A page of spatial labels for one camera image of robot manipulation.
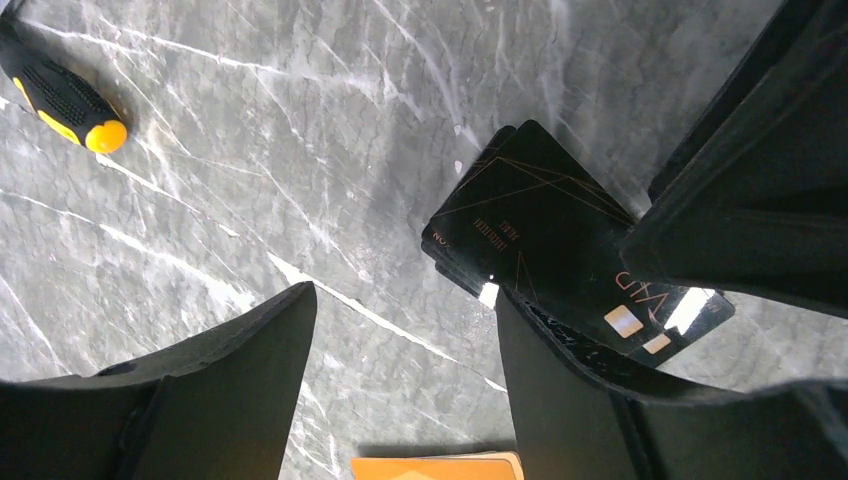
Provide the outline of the black credit card stack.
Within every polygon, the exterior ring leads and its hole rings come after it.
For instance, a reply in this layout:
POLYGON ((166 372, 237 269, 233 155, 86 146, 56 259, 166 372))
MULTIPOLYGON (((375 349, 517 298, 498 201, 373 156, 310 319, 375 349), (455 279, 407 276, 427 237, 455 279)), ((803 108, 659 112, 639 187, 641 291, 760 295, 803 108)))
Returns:
POLYGON ((538 122, 499 129, 421 234, 437 270, 473 296, 511 290, 650 367, 730 319, 720 293, 645 282, 620 246, 634 218, 538 122))

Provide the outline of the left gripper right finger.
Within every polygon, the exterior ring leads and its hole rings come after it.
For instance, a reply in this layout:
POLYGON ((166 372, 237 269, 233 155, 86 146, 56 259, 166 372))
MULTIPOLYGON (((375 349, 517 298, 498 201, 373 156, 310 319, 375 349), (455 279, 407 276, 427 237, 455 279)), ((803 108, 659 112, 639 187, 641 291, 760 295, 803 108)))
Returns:
POLYGON ((739 393, 604 347, 510 291, 496 300, 517 450, 530 479, 843 479, 847 384, 739 393))

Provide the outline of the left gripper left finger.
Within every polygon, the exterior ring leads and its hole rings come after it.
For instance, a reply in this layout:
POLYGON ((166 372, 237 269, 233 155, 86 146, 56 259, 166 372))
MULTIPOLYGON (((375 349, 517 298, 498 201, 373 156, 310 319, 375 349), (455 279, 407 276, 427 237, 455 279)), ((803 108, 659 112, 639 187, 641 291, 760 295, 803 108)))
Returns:
POLYGON ((275 479, 317 295, 248 312, 89 377, 1 385, 5 479, 275 479))

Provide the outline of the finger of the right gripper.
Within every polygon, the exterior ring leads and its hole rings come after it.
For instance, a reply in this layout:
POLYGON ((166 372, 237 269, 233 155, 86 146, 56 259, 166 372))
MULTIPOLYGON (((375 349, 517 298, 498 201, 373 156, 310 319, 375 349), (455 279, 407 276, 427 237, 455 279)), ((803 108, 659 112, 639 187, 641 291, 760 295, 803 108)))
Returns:
POLYGON ((621 247, 649 280, 847 313, 847 5, 785 1, 621 247))

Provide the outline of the gold credit card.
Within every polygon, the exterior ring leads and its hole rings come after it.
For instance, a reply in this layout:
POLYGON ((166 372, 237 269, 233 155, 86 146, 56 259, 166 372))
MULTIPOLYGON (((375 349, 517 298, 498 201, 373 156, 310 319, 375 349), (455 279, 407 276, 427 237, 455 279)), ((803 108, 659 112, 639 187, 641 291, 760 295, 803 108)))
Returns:
POLYGON ((410 458, 359 457, 350 462, 356 480, 523 480, 512 451, 410 458))

